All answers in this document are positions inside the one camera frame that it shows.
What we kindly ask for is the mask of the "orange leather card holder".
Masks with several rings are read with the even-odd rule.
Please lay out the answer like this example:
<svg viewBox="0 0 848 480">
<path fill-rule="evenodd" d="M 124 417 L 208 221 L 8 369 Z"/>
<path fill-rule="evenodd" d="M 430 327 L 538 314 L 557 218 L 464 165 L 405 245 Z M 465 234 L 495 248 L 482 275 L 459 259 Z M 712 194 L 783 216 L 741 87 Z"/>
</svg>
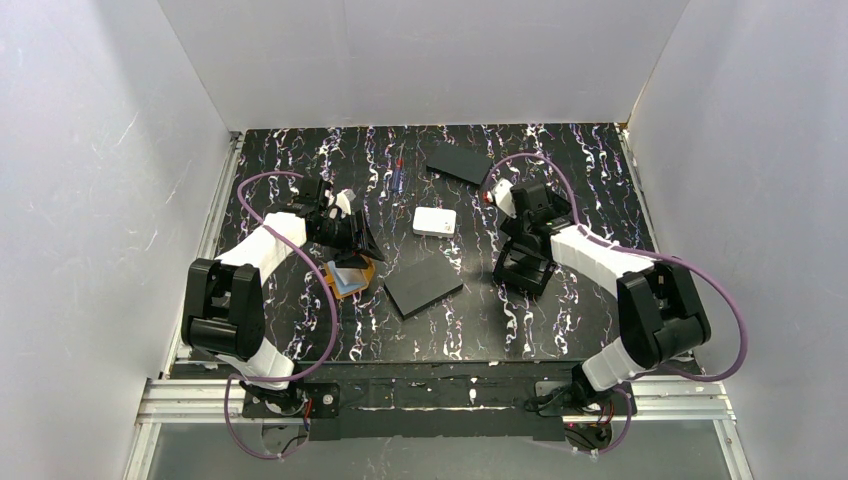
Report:
<svg viewBox="0 0 848 480">
<path fill-rule="evenodd" d="M 365 268 L 339 268 L 334 261 L 324 264 L 324 280 L 328 283 L 334 297 L 342 300 L 367 290 L 376 273 L 375 262 L 365 258 Z"/>
</svg>

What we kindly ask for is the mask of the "black plastic box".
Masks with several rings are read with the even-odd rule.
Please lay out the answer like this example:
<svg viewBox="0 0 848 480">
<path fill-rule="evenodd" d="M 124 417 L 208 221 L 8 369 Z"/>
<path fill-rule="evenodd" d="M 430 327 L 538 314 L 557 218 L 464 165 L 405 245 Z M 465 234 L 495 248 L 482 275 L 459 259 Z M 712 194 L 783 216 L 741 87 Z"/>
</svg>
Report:
<svg viewBox="0 0 848 480">
<path fill-rule="evenodd" d="M 493 278 L 515 289 L 540 296 L 555 270 L 556 263 L 551 258 L 510 239 L 499 253 Z"/>
</svg>

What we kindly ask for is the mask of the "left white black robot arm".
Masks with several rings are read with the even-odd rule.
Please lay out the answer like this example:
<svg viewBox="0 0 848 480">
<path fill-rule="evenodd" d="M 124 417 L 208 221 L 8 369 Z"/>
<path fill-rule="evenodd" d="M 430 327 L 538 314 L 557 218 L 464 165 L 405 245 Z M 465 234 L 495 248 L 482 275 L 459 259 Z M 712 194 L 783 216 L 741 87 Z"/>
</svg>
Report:
<svg viewBox="0 0 848 480">
<path fill-rule="evenodd" d="M 298 175 L 292 200 L 258 219 L 258 227 L 213 259 L 188 269 L 182 341 L 234 367 L 242 382 L 281 392 L 300 379 L 294 360 L 265 336 L 264 284 L 292 254 L 319 277 L 329 296 L 331 325 L 337 301 L 367 289 L 384 255 L 350 189 Z"/>
</svg>

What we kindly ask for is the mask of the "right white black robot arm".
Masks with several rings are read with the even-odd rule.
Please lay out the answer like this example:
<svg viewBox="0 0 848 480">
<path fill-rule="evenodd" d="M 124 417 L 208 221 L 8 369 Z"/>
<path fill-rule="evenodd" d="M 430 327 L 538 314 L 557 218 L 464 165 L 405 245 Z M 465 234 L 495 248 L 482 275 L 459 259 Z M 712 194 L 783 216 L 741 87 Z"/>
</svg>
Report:
<svg viewBox="0 0 848 480">
<path fill-rule="evenodd" d="M 574 220 L 570 201 L 542 182 L 501 179 L 483 198 L 505 216 L 500 229 L 507 241 L 493 271 L 497 281 L 540 295 L 555 270 L 568 267 L 617 301 L 618 338 L 575 366 L 569 383 L 527 401 L 527 410 L 596 403 L 614 387 L 709 340 L 711 328 L 685 267 L 602 245 Z"/>
</svg>

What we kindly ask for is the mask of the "blue red screwdriver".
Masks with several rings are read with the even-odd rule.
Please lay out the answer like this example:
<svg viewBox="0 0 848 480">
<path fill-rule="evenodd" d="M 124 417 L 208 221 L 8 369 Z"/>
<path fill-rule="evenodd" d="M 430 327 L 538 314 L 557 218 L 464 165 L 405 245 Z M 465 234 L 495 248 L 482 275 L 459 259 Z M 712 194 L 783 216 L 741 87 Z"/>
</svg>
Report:
<svg viewBox="0 0 848 480">
<path fill-rule="evenodd" d="M 403 191 L 404 176 L 404 158 L 403 154 L 399 154 L 392 169 L 392 176 L 389 185 L 391 193 L 398 194 Z"/>
</svg>

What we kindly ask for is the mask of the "white rectangular box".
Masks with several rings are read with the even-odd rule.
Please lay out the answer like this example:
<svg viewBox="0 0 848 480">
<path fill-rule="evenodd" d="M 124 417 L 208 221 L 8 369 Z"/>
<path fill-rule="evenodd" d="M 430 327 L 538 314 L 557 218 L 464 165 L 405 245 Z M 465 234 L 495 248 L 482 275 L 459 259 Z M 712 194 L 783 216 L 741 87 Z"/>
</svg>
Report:
<svg viewBox="0 0 848 480">
<path fill-rule="evenodd" d="M 453 238 L 457 218 L 457 213 L 451 209 L 416 207 L 412 223 L 413 233 L 421 236 Z"/>
</svg>

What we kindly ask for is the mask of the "flat black box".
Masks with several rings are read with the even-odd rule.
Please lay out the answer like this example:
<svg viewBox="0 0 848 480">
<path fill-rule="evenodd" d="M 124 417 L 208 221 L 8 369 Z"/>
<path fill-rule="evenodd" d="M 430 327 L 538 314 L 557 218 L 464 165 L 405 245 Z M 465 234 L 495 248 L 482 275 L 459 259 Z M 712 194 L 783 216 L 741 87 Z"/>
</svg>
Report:
<svg viewBox="0 0 848 480">
<path fill-rule="evenodd" d="M 492 165 L 488 156 L 448 143 L 439 144 L 426 160 L 429 170 L 476 186 L 483 184 Z"/>
</svg>

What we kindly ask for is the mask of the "black network switch box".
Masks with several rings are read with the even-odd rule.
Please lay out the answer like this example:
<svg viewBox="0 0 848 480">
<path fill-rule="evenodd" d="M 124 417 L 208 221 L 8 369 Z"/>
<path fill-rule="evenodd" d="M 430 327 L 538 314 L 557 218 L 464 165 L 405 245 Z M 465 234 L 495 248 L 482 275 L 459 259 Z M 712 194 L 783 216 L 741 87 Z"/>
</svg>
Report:
<svg viewBox="0 0 848 480">
<path fill-rule="evenodd" d="M 464 284 L 444 255 L 431 255 L 399 269 L 384 280 L 384 289 L 404 320 L 460 291 Z"/>
</svg>

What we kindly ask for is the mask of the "left aluminium side rail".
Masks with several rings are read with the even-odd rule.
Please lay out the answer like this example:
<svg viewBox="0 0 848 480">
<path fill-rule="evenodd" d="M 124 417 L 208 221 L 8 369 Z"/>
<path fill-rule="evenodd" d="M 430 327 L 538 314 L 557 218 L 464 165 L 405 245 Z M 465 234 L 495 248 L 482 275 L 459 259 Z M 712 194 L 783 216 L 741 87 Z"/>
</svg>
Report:
<svg viewBox="0 0 848 480">
<path fill-rule="evenodd" d="M 220 234 L 223 216 L 226 213 L 228 199 L 232 190 L 232 182 L 237 169 L 238 156 L 243 146 L 244 137 L 244 131 L 230 132 L 228 151 L 224 157 L 222 169 L 215 185 L 211 205 L 205 218 L 200 243 L 195 257 L 209 257 L 216 251 L 217 238 Z M 158 380 L 168 379 L 171 376 L 172 369 L 177 359 L 180 358 L 180 349 L 182 348 L 182 315 L 183 302 L 180 302 L 177 309 L 175 329 L 169 343 L 163 366 L 158 374 Z"/>
</svg>

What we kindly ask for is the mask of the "aluminium front frame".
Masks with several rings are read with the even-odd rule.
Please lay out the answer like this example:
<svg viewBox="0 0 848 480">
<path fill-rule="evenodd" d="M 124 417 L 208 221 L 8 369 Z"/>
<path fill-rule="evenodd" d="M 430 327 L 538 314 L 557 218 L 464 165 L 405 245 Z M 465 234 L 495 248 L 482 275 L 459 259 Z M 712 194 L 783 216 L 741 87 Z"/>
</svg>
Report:
<svg viewBox="0 0 848 480">
<path fill-rule="evenodd" d="M 725 389 L 671 377 L 637 382 L 613 450 L 588 452 L 589 418 L 539 417 L 501 373 L 365 377 L 338 414 L 244 417 L 217 379 L 155 381 L 138 414 L 128 479 L 749 479 Z"/>
</svg>

